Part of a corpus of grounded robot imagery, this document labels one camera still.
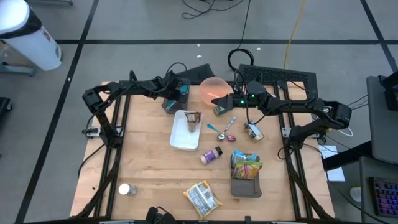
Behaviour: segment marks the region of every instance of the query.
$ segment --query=purple label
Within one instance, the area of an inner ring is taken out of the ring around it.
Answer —
[[[214,155],[214,152],[213,152],[213,151],[208,151],[208,152],[206,152],[206,153],[204,154],[204,156],[205,156],[205,159],[206,159],[207,162],[210,162],[210,161],[212,161],[213,159],[216,159],[216,155]]]

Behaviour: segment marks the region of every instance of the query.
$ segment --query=small jar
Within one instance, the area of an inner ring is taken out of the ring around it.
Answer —
[[[206,165],[210,161],[213,161],[213,160],[219,158],[219,156],[222,154],[223,154],[223,151],[221,150],[221,148],[216,147],[215,149],[212,149],[200,156],[201,163],[203,163],[203,165]]]
[[[136,186],[134,184],[121,184],[119,186],[119,193],[121,195],[135,195]]]

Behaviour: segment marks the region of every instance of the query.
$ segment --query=white tray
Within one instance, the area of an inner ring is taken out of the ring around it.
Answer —
[[[192,111],[178,110],[177,112],[175,112],[173,130],[170,137],[170,145],[176,149],[195,151],[199,145],[201,121],[203,120],[203,118],[201,118],[200,122],[197,123],[195,131],[191,133],[188,130],[188,123],[185,112]]]

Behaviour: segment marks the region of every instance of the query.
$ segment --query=yellow cable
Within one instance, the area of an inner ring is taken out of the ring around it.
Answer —
[[[4,47],[4,50],[9,51],[11,54],[13,54],[13,55],[16,56],[16,57],[19,57],[19,58],[22,60],[22,62],[19,62],[19,63],[9,63],[9,64],[23,65],[23,66],[29,67],[29,64],[28,64],[23,58],[21,58],[20,56],[18,56],[18,54],[16,54],[10,47],[8,47],[7,45],[5,45],[5,44],[2,43],[1,41],[0,41],[0,47]]]
[[[303,0],[303,2],[301,3],[300,13],[298,14],[296,23],[294,24],[293,32],[292,32],[292,35],[290,36],[289,42],[287,43],[286,53],[285,53],[284,69],[286,69],[286,61],[287,61],[287,58],[289,57],[290,43],[292,42],[294,34],[296,33],[297,25],[299,24],[300,19],[301,19],[301,15],[303,14],[305,3],[307,3],[307,0]]]

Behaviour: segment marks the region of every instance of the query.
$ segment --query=white trash can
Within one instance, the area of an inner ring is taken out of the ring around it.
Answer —
[[[24,0],[0,0],[0,39],[42,70],[61,65],[61,48]]]

